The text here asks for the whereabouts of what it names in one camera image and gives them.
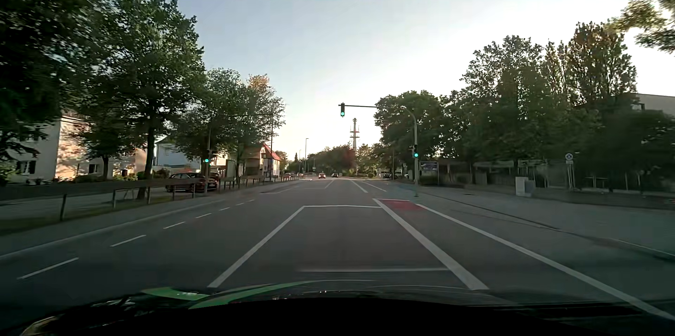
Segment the road sign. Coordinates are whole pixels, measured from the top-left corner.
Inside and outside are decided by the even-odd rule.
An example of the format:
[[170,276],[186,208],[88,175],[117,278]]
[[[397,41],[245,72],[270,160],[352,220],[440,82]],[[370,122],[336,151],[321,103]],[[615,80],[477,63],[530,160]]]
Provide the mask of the road sign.
[[420,162],[420,166],[422,171],[438,171],[438,162],[436,161]]

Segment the utility box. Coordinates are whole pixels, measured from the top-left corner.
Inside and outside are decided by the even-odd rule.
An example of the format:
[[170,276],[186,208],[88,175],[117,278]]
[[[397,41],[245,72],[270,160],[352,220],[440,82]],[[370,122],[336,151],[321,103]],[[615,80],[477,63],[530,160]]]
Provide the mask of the utility box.
[[527,176],[516,176],[516,196],[525,196],[529,198],[535,191],[535,182],[529,180]]

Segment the fence post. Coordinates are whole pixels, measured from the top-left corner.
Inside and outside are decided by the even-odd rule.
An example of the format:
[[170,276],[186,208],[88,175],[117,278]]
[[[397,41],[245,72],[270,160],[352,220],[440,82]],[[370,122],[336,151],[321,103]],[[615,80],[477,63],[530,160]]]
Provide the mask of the fence post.
[[63,221],[63,215],[65,214],[65,199],[68,194],[63,194],[63,200],[61,201],[61,213],[59,214],[59,221]]

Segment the street lamp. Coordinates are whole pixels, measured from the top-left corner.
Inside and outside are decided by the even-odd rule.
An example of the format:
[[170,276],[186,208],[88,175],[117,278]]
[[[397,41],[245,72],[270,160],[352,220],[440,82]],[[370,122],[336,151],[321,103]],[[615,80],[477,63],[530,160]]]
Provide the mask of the street lamp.
[[307,174],[307,140],[309,138],[304,139],[304,173]]

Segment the parked car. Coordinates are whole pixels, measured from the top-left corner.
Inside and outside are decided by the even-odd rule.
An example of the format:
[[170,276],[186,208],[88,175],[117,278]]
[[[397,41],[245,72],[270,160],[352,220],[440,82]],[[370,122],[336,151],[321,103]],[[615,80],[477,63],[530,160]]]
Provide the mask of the parked car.
[[192,191],[193,186],[196,192],[206,192],[207,190],[212,190],[218,188],[218,181],[215,178],[206,176],[200,173],[176,173],[169,176],[169,179],[190,179],[190,178],[201,178],[197,183],[185,183],[185,184],[176,184],[176,185],[167,185],[167,192],[173,190],[184,190]]

